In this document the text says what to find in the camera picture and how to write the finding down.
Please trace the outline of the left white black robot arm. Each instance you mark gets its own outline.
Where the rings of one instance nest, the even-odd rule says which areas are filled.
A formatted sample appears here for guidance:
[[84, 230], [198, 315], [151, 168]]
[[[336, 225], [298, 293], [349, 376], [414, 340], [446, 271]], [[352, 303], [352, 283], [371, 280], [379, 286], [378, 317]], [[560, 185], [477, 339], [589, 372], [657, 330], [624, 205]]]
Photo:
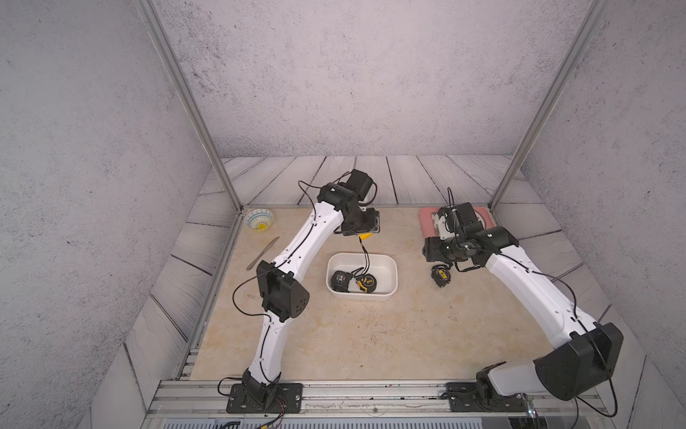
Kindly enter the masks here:
[[282, 373], [282, 354], [290, 325], [307, 307], [309, 292], [301, 284], [314, 258], [332, 235], [357, 236], [380, 232], [379, 212], [366, 201], [373, 179], [357, 169], [337, 182], [319, 188], [312, 212], [294, 239], [273, 262], [262, 261], [254, 278], [262, 298], [263, 328], [255, 357], [242, 376], [249, 390], [264, 393], [276, 388]]

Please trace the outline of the black yellow 3m tape measure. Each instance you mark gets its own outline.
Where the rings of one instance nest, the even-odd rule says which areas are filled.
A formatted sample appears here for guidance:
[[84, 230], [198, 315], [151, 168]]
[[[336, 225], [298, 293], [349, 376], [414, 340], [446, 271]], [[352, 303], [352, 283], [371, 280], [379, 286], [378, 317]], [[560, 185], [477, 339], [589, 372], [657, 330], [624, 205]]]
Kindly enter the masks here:
[[356, 278], [357, 286], [364, 293], [374, 293], [377, 289], [378, 282], [376, 278], [370, 273], [359, 275]]

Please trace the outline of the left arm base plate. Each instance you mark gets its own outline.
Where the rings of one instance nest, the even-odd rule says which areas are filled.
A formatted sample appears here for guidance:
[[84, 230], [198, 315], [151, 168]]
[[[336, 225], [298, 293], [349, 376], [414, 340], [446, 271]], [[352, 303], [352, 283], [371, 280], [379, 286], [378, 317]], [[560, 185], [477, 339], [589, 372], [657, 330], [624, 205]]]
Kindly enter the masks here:
[[298, 414], [303, 400], [303, 384], [272, 384], [249, 387], [234, 384], [228, 396], [228, 414]]

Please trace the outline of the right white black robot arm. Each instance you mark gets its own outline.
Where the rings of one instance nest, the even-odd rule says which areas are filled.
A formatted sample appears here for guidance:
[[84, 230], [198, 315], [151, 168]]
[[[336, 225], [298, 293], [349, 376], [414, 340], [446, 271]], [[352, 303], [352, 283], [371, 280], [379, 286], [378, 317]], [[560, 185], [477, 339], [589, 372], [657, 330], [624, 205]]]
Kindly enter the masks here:
[[573, 400], [609, 382], [623, 345], [622, 332], [602, 325], [578, 307], [573, 293], [564, 295], [535, 266], [519, 241], [502, 226], [486, 227], [475, 208], [425, 208], [420, 212], [423, 255], [433, 265], [433, 279], [443, 287], [450, 268], [471, 262], [503, 282], [523, 304], [553, 347], [525, 363], [500, 363], [481, 370], [474, 394], [484, 409], [495, 409], [518, 395], [550, 394]]

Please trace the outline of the round black tape measure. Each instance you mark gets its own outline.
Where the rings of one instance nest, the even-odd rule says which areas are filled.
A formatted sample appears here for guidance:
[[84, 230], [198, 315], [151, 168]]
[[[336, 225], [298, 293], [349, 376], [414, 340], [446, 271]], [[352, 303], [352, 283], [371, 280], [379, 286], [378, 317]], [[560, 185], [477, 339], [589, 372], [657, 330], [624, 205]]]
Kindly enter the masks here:
[[438, 264], [432, 267], [432, 280], [440, 288], [445, 287], [451, 282], [451, 266], [445, 264]]

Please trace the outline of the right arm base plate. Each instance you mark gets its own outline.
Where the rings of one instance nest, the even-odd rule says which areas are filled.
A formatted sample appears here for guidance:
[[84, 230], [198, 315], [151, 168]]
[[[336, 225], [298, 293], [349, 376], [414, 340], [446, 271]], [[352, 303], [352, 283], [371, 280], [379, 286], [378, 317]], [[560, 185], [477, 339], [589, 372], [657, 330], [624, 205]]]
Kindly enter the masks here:
[[524, 413], [528, 409], [522, 397], [501, 396], [481, 382], [447, 383], [445, 388], [439, 398], [448, 401], [451, 412]]

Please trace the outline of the dark grey 5M tape measure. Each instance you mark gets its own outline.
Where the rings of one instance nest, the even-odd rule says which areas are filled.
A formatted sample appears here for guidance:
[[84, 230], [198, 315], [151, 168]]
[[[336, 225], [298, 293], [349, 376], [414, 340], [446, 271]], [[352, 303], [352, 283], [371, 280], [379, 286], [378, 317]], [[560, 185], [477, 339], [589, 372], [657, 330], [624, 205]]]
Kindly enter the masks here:
[[340, 293], [348, 292], [349, 285], [353, 279], [353, 273], [341, 270], [335, 271], [330, 278], [330, 289]]

